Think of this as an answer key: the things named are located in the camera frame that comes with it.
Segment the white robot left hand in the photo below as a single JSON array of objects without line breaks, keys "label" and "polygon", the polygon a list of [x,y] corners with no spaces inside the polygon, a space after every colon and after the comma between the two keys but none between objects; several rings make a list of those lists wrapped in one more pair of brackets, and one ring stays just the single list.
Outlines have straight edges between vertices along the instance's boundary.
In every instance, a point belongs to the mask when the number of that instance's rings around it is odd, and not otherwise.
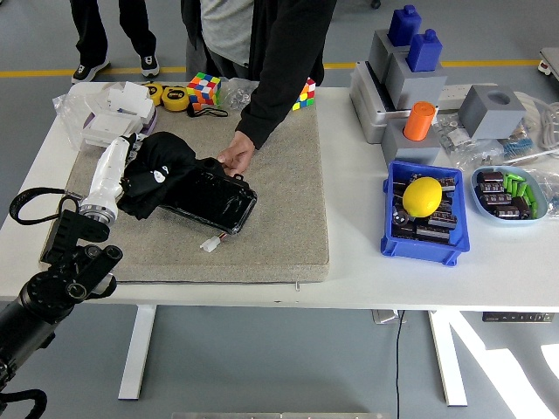
[{"label": "white robot left hand", "polygon": [[121,178],[131,152],[141,146],[143,134],[119,136],[113,140],[101,155],[95,169],[88,196],[80,205],[81,210],[105,209],[118,213],[117,197],[122,192]]}]

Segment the person's left hand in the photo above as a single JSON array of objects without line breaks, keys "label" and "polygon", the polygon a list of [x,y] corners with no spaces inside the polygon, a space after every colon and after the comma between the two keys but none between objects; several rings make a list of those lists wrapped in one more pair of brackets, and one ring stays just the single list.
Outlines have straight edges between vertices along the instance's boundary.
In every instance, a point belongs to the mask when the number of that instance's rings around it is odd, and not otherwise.
[{"label": "person's left hand", "polygon": [[229,147],[217,155],[217,160],[227,175],[242,175],[249,167],[254,152],[252,140],[246,134],[236,131]]}]

